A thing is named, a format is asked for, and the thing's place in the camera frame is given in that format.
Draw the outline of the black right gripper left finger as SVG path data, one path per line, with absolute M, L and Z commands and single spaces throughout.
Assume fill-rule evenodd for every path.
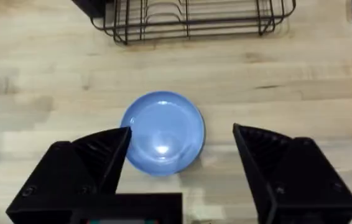
M 6 209 L 13 223 L 73 223 L 84 196 L 114 194 L 129 127 L 54 142 Z

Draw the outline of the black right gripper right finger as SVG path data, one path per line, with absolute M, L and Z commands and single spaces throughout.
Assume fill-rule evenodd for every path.
M 352 221 L 352 192 L 316 142 L 233 125 L 260 224 Z

